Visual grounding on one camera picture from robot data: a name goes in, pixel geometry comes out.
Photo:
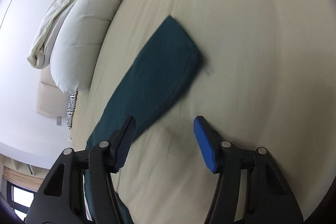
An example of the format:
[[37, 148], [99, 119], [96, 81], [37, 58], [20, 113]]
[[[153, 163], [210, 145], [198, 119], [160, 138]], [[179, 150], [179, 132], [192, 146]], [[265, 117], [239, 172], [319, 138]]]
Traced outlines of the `dark teal knit sweater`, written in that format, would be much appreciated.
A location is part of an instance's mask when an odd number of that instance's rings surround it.
[[87, 141], [89, 169], [84, 174], [84, 189], [94, 223], [123, 223], [123, 216], [129, 215], [126, 208], [120, 208], [108, 170], [112, 133], [133, 116], [136, 140], [187, 91], [201, 66], [197, 46], [168, 16], [123, 77]]

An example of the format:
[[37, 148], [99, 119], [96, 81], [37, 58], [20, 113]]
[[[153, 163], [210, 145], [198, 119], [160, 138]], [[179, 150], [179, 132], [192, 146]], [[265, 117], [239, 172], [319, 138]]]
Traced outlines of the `zebra print pillow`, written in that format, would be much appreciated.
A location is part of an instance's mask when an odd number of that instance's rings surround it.
[[76, 108], [77, 95], [78, 92], [71, 93], [68, 101], [66, 123], [69, 130], [72, 128], [72, 121]]

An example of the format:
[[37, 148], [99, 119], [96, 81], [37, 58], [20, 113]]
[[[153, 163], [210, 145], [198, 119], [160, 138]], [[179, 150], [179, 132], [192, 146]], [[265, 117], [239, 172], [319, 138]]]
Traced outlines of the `cream padded headboard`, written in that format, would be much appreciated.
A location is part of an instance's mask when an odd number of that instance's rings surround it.
[[68, 93], [62, 92], [56, 86], [50, 67], [42, 69], [37, 93], [37, 113], [47, 118], [65, 117], [69, 98]]

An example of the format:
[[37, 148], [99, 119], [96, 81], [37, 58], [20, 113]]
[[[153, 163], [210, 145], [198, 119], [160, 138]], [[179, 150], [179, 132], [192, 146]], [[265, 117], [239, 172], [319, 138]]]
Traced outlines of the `beige roman blind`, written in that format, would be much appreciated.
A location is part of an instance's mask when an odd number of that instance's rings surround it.
[[43, 183], [42, 178], [23, 174], [6, 166], [3, 167], [3, 177], [9, 182], [33, 192], [37, 192]]

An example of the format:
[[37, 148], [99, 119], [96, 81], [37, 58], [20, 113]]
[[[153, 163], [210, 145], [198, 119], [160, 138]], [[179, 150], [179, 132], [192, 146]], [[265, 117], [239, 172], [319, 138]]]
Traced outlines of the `white folded duvet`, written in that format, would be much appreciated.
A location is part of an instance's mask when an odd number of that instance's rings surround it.
[[122, 0], [77, 0], [66, 16], [50, 57], [51, 77], [64, 93], [90, 88], [109, 26]]

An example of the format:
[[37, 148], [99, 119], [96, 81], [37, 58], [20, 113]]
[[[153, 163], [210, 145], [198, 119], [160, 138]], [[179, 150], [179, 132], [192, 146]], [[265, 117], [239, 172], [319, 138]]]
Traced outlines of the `black framed window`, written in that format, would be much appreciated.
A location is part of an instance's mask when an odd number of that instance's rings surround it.
[[7, 182], [6, 198], [9, 206], [14, 210], [16, 215], [25, 220], [28, 210], [33, 203], [36, 193], [32, 190], [22, 188], [11, 182]]

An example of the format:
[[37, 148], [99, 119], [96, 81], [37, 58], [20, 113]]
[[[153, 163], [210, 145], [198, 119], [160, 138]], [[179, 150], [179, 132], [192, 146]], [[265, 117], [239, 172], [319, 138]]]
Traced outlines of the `cream crumpled sheet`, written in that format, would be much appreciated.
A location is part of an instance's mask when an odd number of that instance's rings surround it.
[[43, 69], [50, 64], [56, 36], [76, 1], [54, 0], [43, 16], [27, 56], [27, 61], [33, 68]]

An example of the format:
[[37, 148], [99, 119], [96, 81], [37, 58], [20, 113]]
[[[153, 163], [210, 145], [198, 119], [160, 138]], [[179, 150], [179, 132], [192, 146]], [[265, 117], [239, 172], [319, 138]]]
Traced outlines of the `beige bed sheet mattress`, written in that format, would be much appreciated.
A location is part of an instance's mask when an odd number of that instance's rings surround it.
[[195, 139], [199, 115], [238, 147], [265, 147], [309, 217], [335, 178], [335, 0], [123, 0], [91, 88], [78, 94], [74, 147], [85, 148], [116, 87], [167, 16], [205, 62], [112, 177], [133, 222], [205, 221], [218, 177]]

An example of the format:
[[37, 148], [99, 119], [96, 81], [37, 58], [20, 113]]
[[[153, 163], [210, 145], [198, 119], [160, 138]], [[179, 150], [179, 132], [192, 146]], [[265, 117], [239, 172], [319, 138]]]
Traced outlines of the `wall power socket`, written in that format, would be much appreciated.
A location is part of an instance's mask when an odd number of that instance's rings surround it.
[[57, 117], [56, 118], [56, 125], [61, 126], [62, 125], [62, 117]]

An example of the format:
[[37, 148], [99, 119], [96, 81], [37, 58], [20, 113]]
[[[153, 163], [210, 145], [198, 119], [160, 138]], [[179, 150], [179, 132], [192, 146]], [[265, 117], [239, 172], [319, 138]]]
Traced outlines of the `white wall shelf unit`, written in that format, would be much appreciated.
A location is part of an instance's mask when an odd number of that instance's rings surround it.
[[27, 174], [29, 176], [35, 176], [33, 166], [30, 164], [23, 163], [14, 159], [9, 160], [9, 164], [13, 170], [16, 170], [20, 173]]

